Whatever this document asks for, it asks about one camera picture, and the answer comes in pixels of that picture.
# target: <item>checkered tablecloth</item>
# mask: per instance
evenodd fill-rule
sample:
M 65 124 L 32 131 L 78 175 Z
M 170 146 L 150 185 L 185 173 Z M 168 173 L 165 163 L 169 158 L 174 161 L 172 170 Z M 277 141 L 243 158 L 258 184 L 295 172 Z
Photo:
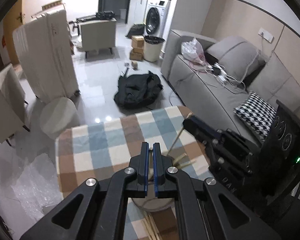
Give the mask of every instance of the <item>checkered tablecloth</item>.
M 88 178 L 107 179 L 128 167 L 130 158 L 140 154 L 144 141 L 149 145 L 158 142 L 161 152 L 167 152 L 189 113 L 185 106 L 172 106 L 66 130 L 56 141 L 58 181 L 63 196 Z M 183 168 L 192 178 L 204 180 L 212 176 L 204 145 L 187 131 L 182 132 L 169 155 L 176 158 L 183 153 L 187 157 L 181 164 L 194 160 Z M 178 239 L 174 208 L 153 212 L 152 216 L 162 239 Z M 141 223 L 143 219 L 143 212 L 129 199 L 125 240 L 148 239 Z

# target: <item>washing machine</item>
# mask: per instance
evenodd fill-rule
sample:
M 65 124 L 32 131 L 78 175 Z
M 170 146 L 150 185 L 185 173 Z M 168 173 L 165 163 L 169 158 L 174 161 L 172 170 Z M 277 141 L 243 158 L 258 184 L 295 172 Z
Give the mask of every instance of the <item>washing machine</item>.
M 170 0 L 148 0 L 145 16 L 145 35 L 162 37 Z

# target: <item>white stool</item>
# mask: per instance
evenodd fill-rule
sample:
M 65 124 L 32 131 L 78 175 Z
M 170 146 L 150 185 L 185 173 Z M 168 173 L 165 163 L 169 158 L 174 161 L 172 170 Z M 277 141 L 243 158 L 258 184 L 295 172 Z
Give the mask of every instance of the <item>white stool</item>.
M 69 98 L 57 98 L 47 104 L 40 116 L 40 128 L 55 140 L 64 130 L 79 126 L 79 116 Z

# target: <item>silver bolt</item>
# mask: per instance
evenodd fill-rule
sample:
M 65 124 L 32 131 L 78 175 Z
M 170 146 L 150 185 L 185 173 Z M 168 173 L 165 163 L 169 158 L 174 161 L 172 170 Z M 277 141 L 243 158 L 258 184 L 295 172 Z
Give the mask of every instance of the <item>silver bolt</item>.
M 206 183 L 209 185 L 209 186 L 213 186 L 217 183 L 217 181 L 214 179 L 214 178 L 207 178 L 206 179 Z
M 89 186 L 89 187 L 95 185 L 96 183 L 97 183 L 97 181 L 94 178 L 90 178 L 90 179 L 86 180 L 86 185 Z
M 175 173 L 177 173 L 177 171 L 178 171 L 178 168 L 176 168 L 176 167 L 171 166 L 168 168 L 168 172 L 171 174 L 175 174 Z
M 125 168 L 124 173 L 132 174 L 132 173 L 134 173 L 134 168 L 132 168 L 132 167 Z
M 220 158 L 218 159 L 218 163 L 220 163 L 220 164 L 224 164 L 224 163 L 225 163 L 225 159 L 224 159 L 224 158 L 222 158 L 222 157 L 220 157 Z

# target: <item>black garbage bag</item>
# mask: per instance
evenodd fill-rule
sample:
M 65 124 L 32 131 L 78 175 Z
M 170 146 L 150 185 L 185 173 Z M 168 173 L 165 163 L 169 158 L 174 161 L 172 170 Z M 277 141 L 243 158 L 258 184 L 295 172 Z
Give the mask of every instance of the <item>black garbage bag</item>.
M 131 39 L 132 36 L 138 36 L 143 35 L 145 31 L 145 25 L 144 24 L 134 24 L 128 34 L 126 35 L 127 38 Z
M 120 76 L 114 101 L 119 107 L 138 109 L 152 104 L 162 88 L 159 76 L 151 71 L 143 75 Z
M 165 42 L 165 39 L 156 36 L 145 36 L 145 42 L 149 44 L 159 44 Z

